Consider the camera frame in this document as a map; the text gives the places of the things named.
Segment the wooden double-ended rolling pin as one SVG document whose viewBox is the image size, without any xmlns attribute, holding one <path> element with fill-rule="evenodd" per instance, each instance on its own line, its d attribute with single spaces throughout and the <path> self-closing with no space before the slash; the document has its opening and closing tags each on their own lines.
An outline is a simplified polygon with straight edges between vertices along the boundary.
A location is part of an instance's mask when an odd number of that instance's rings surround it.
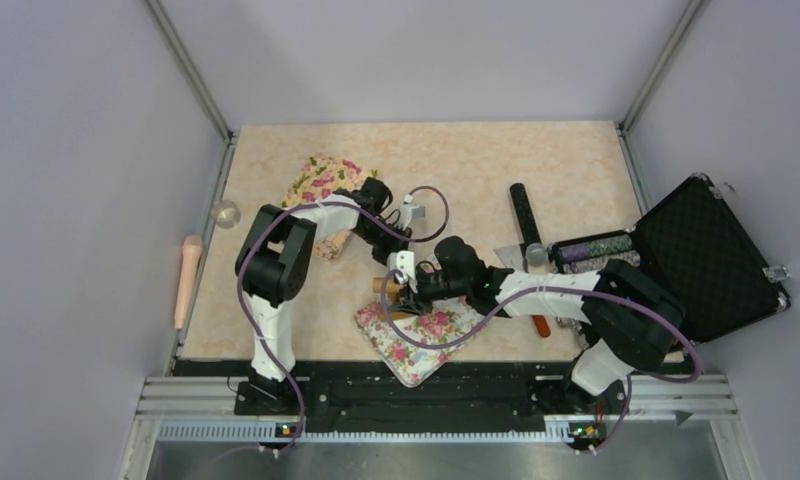
<svg viewBox="0 0 800 480">
<path fill-rule="evenodd" d="M 388 303 L 388 313 L 382 312 L 381 319 L 411 319 L 429 313 L 433 308 L 431 302 L 421 300 L 409 284 L 401 284 L 393 275 L 387 278 L 374 278 L 372 290 L 380 299 L 385 296 Z"/>
</svg>

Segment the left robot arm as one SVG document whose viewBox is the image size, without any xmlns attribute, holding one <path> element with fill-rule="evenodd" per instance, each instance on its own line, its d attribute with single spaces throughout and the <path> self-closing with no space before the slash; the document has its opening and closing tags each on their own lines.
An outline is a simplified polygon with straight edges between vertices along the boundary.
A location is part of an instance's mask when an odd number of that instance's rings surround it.
<svg viewBox="0 0 800 480">
<path fill-rule="evenodd" d="M 305 285 L 314 246 L 351 233 L 372 248 L 375 261 L 407 249 L 417 206 L 405 204 L 396 215 L 383 212 L 393 199 L 380 180 L 368 177 L 355 190 L 338 189 L 327 197 L 292 207 L 262 206 L 235 263 L 239 303 L 254 333 L 249 374 L 259 401 L 273 413 L 295 404 L 290 376 L 296 359 L 291 333 L 292 301 Z"/>
</svg>

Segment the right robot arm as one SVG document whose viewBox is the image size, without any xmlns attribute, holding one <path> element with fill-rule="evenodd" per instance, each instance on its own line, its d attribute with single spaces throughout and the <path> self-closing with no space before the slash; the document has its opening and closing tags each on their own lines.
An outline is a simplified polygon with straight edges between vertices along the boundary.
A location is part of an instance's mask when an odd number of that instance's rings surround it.
<svg viewBox="0 0 800 480">
<path fill-rule="evenodd" d="M 437 268 L 426 271 L 410 251 L 389 255 L 399 310 L 430 311 L 436 301 L 464 299 L 484 321 L 545 316 L 590 327 L 598 338 L 562 385 L 565 404 L 576 412 L 590 411 L 626 375 L 657 371 L 682 336 L 683 304 L 624 260 L 576 274 L 528 273 L 486 265 L 458 236 L 440 241 L 435 257 Z"/>
</svg>

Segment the black ridged rolling stick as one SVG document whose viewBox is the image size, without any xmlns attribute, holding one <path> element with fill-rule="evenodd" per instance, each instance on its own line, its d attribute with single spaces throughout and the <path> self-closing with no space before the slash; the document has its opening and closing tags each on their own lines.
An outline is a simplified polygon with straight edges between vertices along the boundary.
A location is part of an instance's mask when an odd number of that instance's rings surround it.
<svg viewBox="0 0 800 480">
<path fill-rule="evenodd" d="M 541 244 L 541 235 L 525 185 L 512 184 L 509 187 L 509 194 L 523 243 Z"/>
</svg>

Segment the grey round knob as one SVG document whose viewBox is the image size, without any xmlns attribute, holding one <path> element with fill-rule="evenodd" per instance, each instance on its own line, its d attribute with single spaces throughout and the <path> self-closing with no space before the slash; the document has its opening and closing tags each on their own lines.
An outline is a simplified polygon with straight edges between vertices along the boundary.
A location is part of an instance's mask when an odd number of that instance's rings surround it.
<svg viewBox="0 0 800 480">
<path fill-rule="evenodd" d="M 528 266 L 542 266 L 549 261 L 548 251 L 541 243 L 528 243 L 525 248 L 524 260 Z"/>
</svg>

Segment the yellow floral cloth pad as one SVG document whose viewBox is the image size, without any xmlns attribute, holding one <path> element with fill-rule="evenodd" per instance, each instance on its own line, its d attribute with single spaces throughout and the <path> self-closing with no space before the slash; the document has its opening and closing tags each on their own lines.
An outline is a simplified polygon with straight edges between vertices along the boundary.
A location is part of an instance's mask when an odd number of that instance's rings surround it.
<svg viewBox="0 0 800 480">
<path fill-rule="evenodd" d="M 369 173 L 361 165 L 341 158 L 315 153 L 308 157 L 300 173 L 281 201 L 283 208 L 323 200 L 336 190 L 359 189 Z"/>
</svg>

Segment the open black poker chip case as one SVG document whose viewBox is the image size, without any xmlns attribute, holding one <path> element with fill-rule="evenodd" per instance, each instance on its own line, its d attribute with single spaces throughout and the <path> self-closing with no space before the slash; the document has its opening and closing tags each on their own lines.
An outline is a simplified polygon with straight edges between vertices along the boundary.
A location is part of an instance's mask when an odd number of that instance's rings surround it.
<svg viewBox="0 0 800 480">
<path fill-rule="evenodd" d="M 629 262 L 679 299 L 681 332 L 707 343 L 787 310 L 791 297 L 706 174 L 694 173 L 632 226 L 562 240 L 548 252 L 560 273 Z"/>
</svg>

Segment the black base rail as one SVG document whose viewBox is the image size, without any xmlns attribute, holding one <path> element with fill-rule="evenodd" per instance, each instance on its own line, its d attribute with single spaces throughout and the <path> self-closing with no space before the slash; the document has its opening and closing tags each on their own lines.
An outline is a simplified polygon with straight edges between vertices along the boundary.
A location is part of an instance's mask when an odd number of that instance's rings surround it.
<svg viewBox="0 0 800 480">
<path fill-rule="evenodd" d="M 564 383 L 563 363 L 451 362 L 408 388 L 380 362 L 306 361 L 298 390 L 267 394 L 243 361 L 178 361 L 142 387 L 136 416 L 165 440 L 302 443 L 566 443 L 605 437 L 632 422 L 733 420 L 727 379 L 684 383 L 636 374 L 591 397 Z"/>
</svg>

